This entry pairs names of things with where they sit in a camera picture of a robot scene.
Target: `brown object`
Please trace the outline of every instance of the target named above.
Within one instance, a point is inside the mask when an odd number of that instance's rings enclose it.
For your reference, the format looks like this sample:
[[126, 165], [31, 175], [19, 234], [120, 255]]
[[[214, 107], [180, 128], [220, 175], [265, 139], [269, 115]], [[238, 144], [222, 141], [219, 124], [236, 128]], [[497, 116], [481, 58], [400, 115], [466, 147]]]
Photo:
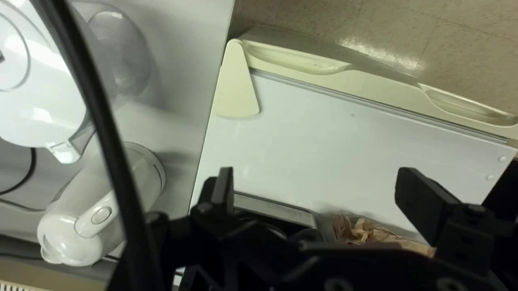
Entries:
[[364, 246], [364, 244], [398, 244], [403, 249], [419, 252], [427, 257], [434, 257], [435, 249], [411, 239], [405, 239], [397, 236], [395, 233], [389, 231], [382, 225], [367, 220], [367, 218], [356, 218], [353, 220], [346, 213], [332, 215], [333, 233], [338, 243], [353, 244], [353, 246]]

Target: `white surface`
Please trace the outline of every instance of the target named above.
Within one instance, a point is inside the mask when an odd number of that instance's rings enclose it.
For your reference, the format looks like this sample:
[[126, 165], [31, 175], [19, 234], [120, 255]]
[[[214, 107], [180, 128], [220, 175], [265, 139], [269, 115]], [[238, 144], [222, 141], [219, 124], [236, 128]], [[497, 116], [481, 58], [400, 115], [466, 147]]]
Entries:
[[[134, 183], [147, 212], [163, 189], [163, 168], [144, 147], [126, 144], [126, 155]], [[112, 213], [102, 223], [92, 223], [99, 210]], [[97, 152], [74, 176], [42, 217], [37, 226], [42, 255], [49, 264], [84, 267], [96, 264], [123, 241], [118, 205], [104, 158]]]
[[[32, 10], [29, 2], [19, 5], [21, 11]], [[19, 10], [0, 2], [0, 137], [23, 147], [50, 147], [81, 128], [86, 108], [45, 26]]]
[[[110, 0], [108, 3], [136, 23], [155, 65], [152, 86], [115, 113], [120, 133], [123, 139], [159, 154], [167, 184], [155, 209], [172, 218], [183, 217], [196, 179], [233, 0]], [[3, 146], [0, 141], [2, 183], [5, 173], [24, 173], [28, 163], [26, 157], [5, 155], [10, 147]], [[2, 199], [44, 209], [78, 168], [79, 165], [58, 165], [47, 152], [39, 152], [34, 178]], [[39, 212], [0, 204], [2, 234], [34, 241], [39, 218]]]
[[461, 131], [254, 74], [261, 115], [210, 116], [194, 188], [235, 167], [235, 189], [414, 230], [393, 202], [400, 167], [416, 167], [479, 204], [516, 150]]

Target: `white lid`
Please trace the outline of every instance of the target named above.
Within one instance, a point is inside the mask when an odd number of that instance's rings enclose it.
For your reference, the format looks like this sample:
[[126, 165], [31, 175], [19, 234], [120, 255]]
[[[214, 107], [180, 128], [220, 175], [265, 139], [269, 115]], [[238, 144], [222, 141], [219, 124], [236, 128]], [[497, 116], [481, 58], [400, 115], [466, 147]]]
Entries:
[[23, 147], [63, 144], [86, 116], [65, 60], [42, 31], [39, 19], [0, 2], [0, 137]]

